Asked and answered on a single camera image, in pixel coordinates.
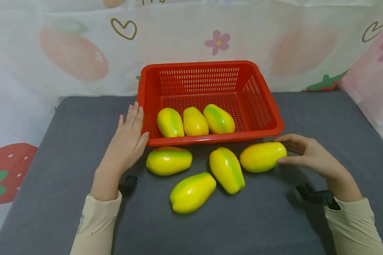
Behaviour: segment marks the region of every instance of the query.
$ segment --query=gray cloth surface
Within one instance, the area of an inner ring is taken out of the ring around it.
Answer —
[[[342,92],[274,94],[284,134],[315,137],[351,172],[376,215],[383,239],[383,141]],[[117,126],[134,97],[71,97],[58,107],[0,231],[0,255],[69,254],[85,196]],[[239,155],[248,143],[225,145]],[[122,202],[116,255],[334,254],[321,206],[300,202],[296,185],[324,180],[306,169],[280,166],[244,172],[236,195],[220,185],[195,213],[178,215],[169,195],[186,177],[208,169],[219,145],[190,147],[191,169],[159,177],[145,167],[151,149],[126,174],[138,185]]]

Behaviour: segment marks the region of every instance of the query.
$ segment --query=heart outline print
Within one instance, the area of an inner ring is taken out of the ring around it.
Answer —
[[[369,27],[366,28],[366,30],[365,30],[365,32],[363,33],[363,36],[362,36],[362,42],[367,43],[368,41],[370,41],[373,38],[377,37],[383,31],[383,25],[380,25],[380,26],[378,26],[378,25],[379,25],[379,22],[375,21]],[[371,37],[368,40],[366,40],[366,34],[368,32],[375,32],[375,31],[379,30],[380,28],[382,28],[382,29],[377,34],[375,34],[373,37]]]
[[[116,29],[116,27],[115,27],[115,22],[117,22],[117,23],[121,26],[122,29],[126,29],[126,27],[127,27],[130,23],[133,24],[133,26],[135,26],[135,31],[133,32],[133,35],[132,35],[131,37],[127,37],[126,35],[124,35],[124,34],[122,34],[121,32],[119,32],[119,31]],[[133,21],[131,21],[131,20],[127,21],[127,22],[125,23],[125,25],[122,25],[122,23],[121,23],[118,19],[116,19],[116,18],[112,18],[112,19],[111,19],[111,26],[112,26],[112,28],[114,29],[114,31],[115,31],[118,35],[120,35],[121,37],[123,37],[123,38],[125,38],[125,39],[127,39],[127,40],[133,40],[133,39],[135,38],[135,36],[136,36],[136,33],[138,32],[138,27],[136,26],[135,22],[133,22]]]

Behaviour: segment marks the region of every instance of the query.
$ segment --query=yellow-green papaya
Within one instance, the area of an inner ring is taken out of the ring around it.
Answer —
[[[187,136],[209,134],[207,121],[196,107],[189,107],[183,111],[183,127]]]
[[[234,119],[217,105],[207,105],[204,108],[203,115],[213,134],[232,133],[235,131]]]
[[[234,153],[220,147],[210,154],[210,169],[218,182],[229,194],[235,194],[245,187],[240,162]]]
[[[157,114],[157,127],[164,137],[184,136],[180,114],[172,108],[164,108]]]
[[[278,164],[278,159],[287,155],[287,150],[280,142],[253,144],[240,154],[240,163],[249,172],[266,172]]]
[[[157,175],[172,175],[189,169],[192,153],[177,147],[160,147],[149,153],[146,167]]]
[[[216,180],[208,172],[188,177],[172,190],[172,209],[177,213],[192,213],[207,201],[215,189]]]

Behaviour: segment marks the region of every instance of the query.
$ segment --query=black wristband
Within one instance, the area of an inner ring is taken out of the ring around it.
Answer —
[[[137,183],[138,178],[136,176],[127,175],[125,177],[125,184],[119,184],[118,190],[122,193],[123,197],[127,197],[132,194],[132,191],[135,189]]]
[[[296,190],[299,192],[302,199],[308,203],[328,205],[332,210],[340,210],[339,204],[336,203],[331,191],[315,191],[308,183],[296,186]]]

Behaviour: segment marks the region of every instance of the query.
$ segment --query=basket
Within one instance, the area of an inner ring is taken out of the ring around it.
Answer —
[[[138,102],[145,111],[143,132],[148,146],[191,145],[249,141],[279,135],[283,122],[278,107],[256,64],[250,61],[153,64],[141,71]],[[165,138],[157,113],[171,107],[183,118],[183,110],[200,112],[215,104],[234,119],[235,132]]]

